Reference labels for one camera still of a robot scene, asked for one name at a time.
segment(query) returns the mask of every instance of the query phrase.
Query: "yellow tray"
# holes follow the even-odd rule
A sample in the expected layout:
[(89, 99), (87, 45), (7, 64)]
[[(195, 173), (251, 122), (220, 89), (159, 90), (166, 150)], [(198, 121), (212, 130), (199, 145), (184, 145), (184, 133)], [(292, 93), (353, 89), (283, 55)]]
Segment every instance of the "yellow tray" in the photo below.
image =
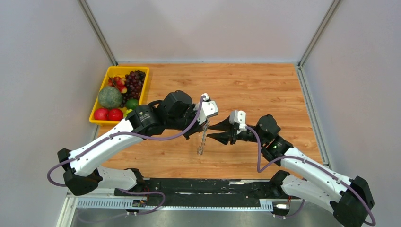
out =
[[(149, 79), (149, 68), (148, 67), (120, 67), (120, 66), (111, 66), (107, 69), (105, 78), (103, 79), (103, 83), (100, 87), (100, 90), (102, 90), (104, 87), (107, 86), (107, 83), (109, 82), (109, 77), (115, 77), (117, 75), (120, 75), (121, 77), (125, 77), (126, 74), (129, 74), (131, 71), (142, 71), (145, 72), (145, 81), (143, 83), (143, 87), (142, 87), (142, 91), (140, 94), (140, 98), (139, 98), (139, 105), (144, 104), (143, 102), (145, 101), (144, 97), (146, 96), (146, 92), (148, 91), (148, 79)], [(100, 121), (100, 120), (95, 120), (93, 117), (93, 113), (95, 112), (95, 110), (102, 108), (102, 106), (99, 104), (97, 98), (95, 101), (95, 104), (93, 105), (93, 109), (92, 112), (90, 113), (89, 116), (89, 121), (91, 123), (94, 124), (98, 124), (98, 125), (116, 125), (119, 122), (118, 121)], [(123, 108), (119, 108), (120, 110), (122, 110), (123, 112), (125, 112), (127, 110), (126, 107)]]

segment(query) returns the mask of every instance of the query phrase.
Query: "melon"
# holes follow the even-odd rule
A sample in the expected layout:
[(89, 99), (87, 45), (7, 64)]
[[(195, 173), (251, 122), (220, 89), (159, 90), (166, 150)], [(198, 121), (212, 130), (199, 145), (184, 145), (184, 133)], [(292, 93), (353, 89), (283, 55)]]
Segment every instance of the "melon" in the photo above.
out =
[(115, 87), (104, 87), (97, 96), (99, 104), (107, 109), (117, 108), (122, 103), (122, 94)]

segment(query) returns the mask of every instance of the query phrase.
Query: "white wall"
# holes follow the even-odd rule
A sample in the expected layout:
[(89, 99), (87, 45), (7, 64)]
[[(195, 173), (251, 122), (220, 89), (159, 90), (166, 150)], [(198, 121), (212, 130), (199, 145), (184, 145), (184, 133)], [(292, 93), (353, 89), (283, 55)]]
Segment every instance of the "white wall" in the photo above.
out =
[(305, 66), (334, 170), (368, 180), (377, 226), (399, 226), (401, 2), (344, 0)]
[(88, 0), (117, 61), (299, 61), (332, 0)]
[(90, 141), (109, 61), (75, 0), (0, 1), (0, 31), (0, 226), (53, 227), (67, 190), (46, 173)]

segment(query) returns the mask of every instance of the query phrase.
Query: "grapes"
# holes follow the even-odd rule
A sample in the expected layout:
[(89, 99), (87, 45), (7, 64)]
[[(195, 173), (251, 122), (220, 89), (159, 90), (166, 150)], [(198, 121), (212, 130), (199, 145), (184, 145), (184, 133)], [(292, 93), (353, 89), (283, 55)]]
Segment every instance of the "grapes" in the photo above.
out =
[(128, 100), (135, 98), (139, 99), (142, 93), (143, 83), (145, 81), (146, 73), (142, 71), (131, 71), (125, 75), (127, 79), (125, 86), (127, 87), (127, 93), (122, 95), (122, 103), (120, 107), (124, 107)]

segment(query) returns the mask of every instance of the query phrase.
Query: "green lime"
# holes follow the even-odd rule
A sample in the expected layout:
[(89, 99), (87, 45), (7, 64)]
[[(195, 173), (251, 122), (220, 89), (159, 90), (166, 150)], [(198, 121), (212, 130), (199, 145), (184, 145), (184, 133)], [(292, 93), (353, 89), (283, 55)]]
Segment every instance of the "green lime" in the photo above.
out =
[(137, 108), (138, 105), (139, 101), (136, 100), (135, 98), (130, 99), (125, 103), (125, 107), (127, 107), (127, 109), (132, 109), (132, 110), (135, 110), (135, 108)]

